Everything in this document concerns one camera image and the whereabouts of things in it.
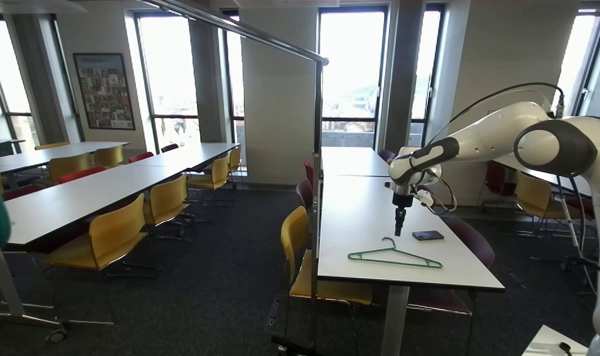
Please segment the window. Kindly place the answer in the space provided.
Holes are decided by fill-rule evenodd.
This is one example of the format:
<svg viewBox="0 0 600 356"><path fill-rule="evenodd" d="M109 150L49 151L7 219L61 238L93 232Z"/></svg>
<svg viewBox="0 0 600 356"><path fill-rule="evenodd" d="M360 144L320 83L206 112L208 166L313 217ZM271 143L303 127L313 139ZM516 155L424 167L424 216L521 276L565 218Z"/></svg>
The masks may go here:
<svg viewBox="0 0 600 356"><path fill-rule="evenodd" d="M155 151L200 142L189 21L159 11L134 19Z"/></svg>
<svg viewBox="0 0 600 356"><path fill-rule="evenodd" d="M242 39L239 34L224 31L225 62L228 83L228 112L234 142L242 147L245 139L245 90L243 83Z"/></svg>
<svg viewBox="0 0 600 356"><path fill-rule="evenodd" d="M0 19L0 137L17 139L19 151L40 140L8 24Z"/></svg>
<svg viewBox="0 0 600 356"><path fill-rule="evenodd" d="M599 49L600 13L582 10L573 22L557 82L564 92L564 116L582 115L589 102Z"/></svg>
<svg viewBox="0 0 600 356"><path fill-rule="evenodd" d="M318 49L323 70L322 145L372 148L381 97L387 4L323 7Z"/></svg>
<svg viewBox="0 0 600 356"><path fill-rule="evenodd" d="M440 3L426 5L420 29L416 63L416 80L409 126L409 146L422 146L428 123L428 111L433 96L436 54L442 34L445 6Z"/></svg>

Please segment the framed photo poster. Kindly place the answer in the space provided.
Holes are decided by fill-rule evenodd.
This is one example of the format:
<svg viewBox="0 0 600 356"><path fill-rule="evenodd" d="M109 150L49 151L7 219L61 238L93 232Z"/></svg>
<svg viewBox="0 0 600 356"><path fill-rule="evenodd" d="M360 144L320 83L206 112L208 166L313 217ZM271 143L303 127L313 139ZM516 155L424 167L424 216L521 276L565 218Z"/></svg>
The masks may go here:
<svg viewBox="0 0 600 356"><path fill-rule="evenodd" d="M135 130L121 53L74 53L83 110L91 130Z"/></svg>

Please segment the green coat hanger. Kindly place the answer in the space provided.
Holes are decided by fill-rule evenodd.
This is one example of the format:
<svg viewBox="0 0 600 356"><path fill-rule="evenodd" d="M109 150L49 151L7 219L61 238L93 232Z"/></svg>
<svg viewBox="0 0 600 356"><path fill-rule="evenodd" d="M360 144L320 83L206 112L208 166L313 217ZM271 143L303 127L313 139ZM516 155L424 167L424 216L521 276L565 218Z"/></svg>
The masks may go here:
<svg viewBox="0 0 600 356"><path fill-rule="evenodd" d="M352 252L347 255L347 259L357 262L369 262L405 267L419 267L428 269L444 268L444 265L439 261L434 261L433 259L399 250L392 237L384 237L382 241L388 241L391 245L385 248Z"/></svg>

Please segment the long white table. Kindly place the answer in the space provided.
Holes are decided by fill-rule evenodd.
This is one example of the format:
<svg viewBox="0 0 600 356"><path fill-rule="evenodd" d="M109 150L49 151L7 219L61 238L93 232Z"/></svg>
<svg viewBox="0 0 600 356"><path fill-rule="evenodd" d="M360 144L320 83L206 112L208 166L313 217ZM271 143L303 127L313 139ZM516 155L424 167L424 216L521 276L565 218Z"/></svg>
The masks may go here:
<svg viewBox="0 0 600 356"><path fill-rule="evenodd" d="M233 143L217 142L179 148L5 202L12 223L12 234L6 245L36 241L234 147ZM0 249L0 295L7 311L0 313L0 320L48 328L51 342L64 340L67 321L38 318L26 312L3 248Z"/></svg>
<svg viewBox="0 0 600 356"><path fill-rule="evenodd" d="M94 153L98 149L126 146L130 144L125 141L85 141L72 143L56 148L34 150L16 155L0 157L0 173L21 172L42 165L48 165L54 158L81 155L83 153Z"/></svg>

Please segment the metal rack rod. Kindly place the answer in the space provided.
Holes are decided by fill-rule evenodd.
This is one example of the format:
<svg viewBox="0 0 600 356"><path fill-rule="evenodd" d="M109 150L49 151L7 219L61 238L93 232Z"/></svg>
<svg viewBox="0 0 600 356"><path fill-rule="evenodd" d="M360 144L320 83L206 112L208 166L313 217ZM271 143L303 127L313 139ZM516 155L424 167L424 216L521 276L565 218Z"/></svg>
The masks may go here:
<svg viewBox="0 0 600 356"><path fill-rule="evenodd" d="M187 19L200 20L203 23L207 23L219 29L226 30L235 34L239 34L243 38L252 39L264 45L275 47L291 54L295 54L302 58L309 59L323 66L329 64L329 59L320 56L316 52L301 47L297 47L291 43L288 43L280 38L259 30L255 27L247 25L246 23L239 22L231 19L229 16L225 16L222 13L213 11L205 6L198 3L184 3L180 0L139 0L151 4L155 7L169 12L178 14L179 16Z"/></svg>

